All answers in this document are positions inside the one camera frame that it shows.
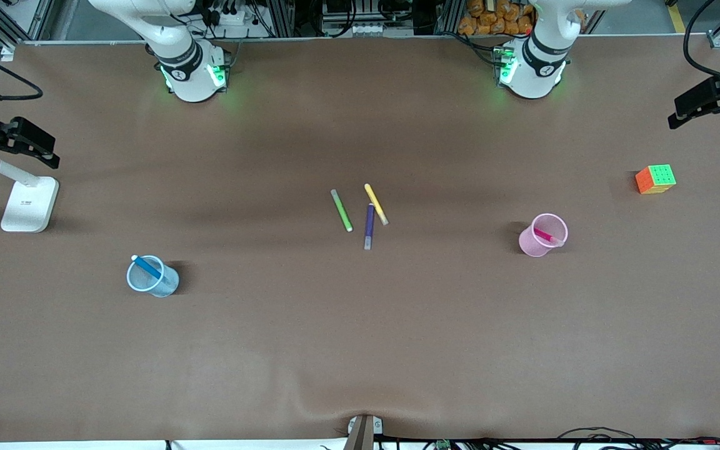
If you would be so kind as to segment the blue marker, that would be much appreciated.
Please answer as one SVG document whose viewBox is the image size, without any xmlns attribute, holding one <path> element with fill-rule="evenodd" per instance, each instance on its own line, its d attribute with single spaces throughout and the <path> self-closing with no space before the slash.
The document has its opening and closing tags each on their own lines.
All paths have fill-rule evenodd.
<svg viewBox="0 0 720 450">
<path fill-rule="evenodd" d="M 150 265 L 145 259 L 143 259 L 141 256 L 138 256 L 137 254 L 133 254 L 131 256 L 132 262 L 134 262 L 135 265 L 137 265 L 140 268 L 143 268 L 143 270 L 151 274 L 152 277 L 154 277 L 157 280 L 161 280 L 163 278 L 163 274 L 158 271 L 155 267 Z"/>
</svg>

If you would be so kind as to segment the white lamp stand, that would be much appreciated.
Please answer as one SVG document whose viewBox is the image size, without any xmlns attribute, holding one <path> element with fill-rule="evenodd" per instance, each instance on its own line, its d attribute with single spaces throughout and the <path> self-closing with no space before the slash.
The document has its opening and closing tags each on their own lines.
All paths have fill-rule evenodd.
<svg viewBox="0 0 720 450">
<path fill-rule="evenodd" d="M 48 227 L 60 184 L 0 161 L 0 175 L 12 181 L 0 227 L 6 233 L 40 233 Z"/>
</svg>

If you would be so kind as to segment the colourful puzzle cube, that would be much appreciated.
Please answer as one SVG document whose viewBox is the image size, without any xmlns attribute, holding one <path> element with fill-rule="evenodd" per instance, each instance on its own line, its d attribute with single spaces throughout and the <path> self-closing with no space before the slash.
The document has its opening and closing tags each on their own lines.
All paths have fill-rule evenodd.
<svg viewBox="0 0 720 450">
<path fill-rule="evenodd" d="M 634 179 L 639 194 L 663 193 L 677 184 L 669 164 L 646 166 L 635 174 Z"/>
</svg>

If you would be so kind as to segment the light blue cup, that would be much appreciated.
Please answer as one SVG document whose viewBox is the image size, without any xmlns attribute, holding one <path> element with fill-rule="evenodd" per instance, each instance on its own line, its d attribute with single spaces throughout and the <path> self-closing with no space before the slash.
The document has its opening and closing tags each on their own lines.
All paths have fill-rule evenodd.
<svg viewBox="0 0 720 450">
<path fill-rule="evenodd" d="M 153 254 L 144 254 L 141 257 L 162 273 L 162 279 L 155 279 L 131 260 L 126 271 L 127 285 L 137 293 L 151 294 L 157 298 L 165 298 L 174 293 L 179 284 L 177 271 Z"/>
</svg>

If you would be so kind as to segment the orange snack bags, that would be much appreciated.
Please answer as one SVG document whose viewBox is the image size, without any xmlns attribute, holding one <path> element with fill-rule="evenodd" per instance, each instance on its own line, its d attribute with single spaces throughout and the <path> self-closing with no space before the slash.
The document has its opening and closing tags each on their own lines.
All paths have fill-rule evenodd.
<svg viewBox="0 0 720 450">
<path fill-rule="evenodd" d="M 535 7 L 526 0 L 465 0 L 464 6 L 460 35 L 523 36 L 531 34 L 537 21 Z"/>
</svg>

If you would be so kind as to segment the pink cup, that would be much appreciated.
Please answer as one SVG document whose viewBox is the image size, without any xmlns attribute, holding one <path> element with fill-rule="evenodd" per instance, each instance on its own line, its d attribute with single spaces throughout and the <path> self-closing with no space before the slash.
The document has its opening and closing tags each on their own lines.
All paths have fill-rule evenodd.
<svg viewBox="0 0 720 450">
<path fill-rule="evenodd" d="M 552 236 L 568 241 L 569 230 L 565 221 L 555 214 L 543 213 L 538 214 L 529 223 L 518 237 L 518 245 L 524 254 L 534 258 L 540 258 L 548 254 L 550 251 L 560 248 L 554 247 L 551 243 L 535 236 L 533 229 L 538 228 Z"/>
</svg>

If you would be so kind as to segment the white power strip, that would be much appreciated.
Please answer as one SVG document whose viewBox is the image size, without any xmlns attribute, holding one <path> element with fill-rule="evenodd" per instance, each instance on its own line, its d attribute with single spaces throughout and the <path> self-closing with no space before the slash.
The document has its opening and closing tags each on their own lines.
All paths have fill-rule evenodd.
<svg viewBox="0 0 720 450">
<path fill-rule="evenodd" d="M 215 28 L 248 28 L 252 25 L 255 14 L 248 11 L 245 6 L 227 6 L 223 8 L 211 8 L 209 19 Z"/>
</svg>

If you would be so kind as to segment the green marker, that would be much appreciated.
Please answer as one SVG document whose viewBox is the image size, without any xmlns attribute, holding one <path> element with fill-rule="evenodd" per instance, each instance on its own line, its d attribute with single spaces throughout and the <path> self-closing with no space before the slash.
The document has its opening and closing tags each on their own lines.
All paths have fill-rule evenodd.
<svg viewBox="0 0 720 450">
<path fill-rule="evenodd" d="M 332 201 L 334 202 L 334 205 L 337 209 L 338 216 L 342 220 L 342 225 L 343 225 L 344 229 L 348 233 L 351 233 L 354 230 L 354 228 L 353 228 L 351 219 L 349 218 L 348 211 L 344 207 L 344 204 L 342 202 L 340 195 L 338 194 L 338 191 L 335 189 L 332 189 L 329 193 L 331 193 Z"/>
</svg>

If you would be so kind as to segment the yellow marker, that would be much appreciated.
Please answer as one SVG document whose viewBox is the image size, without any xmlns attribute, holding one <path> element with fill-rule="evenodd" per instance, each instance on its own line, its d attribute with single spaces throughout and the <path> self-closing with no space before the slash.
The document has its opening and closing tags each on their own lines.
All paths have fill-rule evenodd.
<svg viewBox="0 0 720 450">
<path fill-rule="evenodd" d="M 389 224 L 388 217 L 386 216 L 382 203 L 378 200 L 378 197 L 376 196 L 373 188 L 369 183 L 364 184 L 364 190 L 369 198 L 369 202 L 371 202 L 372 206 L 374 207 L 374 210 L 376 211 L 377 216 L 380 219 L 380 222 L 383 226 L 386 226 Z"/>
</svg>

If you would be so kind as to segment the metal table clamp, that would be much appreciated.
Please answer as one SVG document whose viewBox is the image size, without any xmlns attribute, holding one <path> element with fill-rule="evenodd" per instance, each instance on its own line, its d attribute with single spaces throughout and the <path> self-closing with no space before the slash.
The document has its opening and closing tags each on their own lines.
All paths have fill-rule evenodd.
<svg viewBox="0 0 720 450">
<path fill-rule="evenodd" d="M 372 415 L 357 415 L 349 421 L 349 435 L 343 450 L 378 450 L 375 439 L 383 435 L 383 419 Z"/>
</svg>

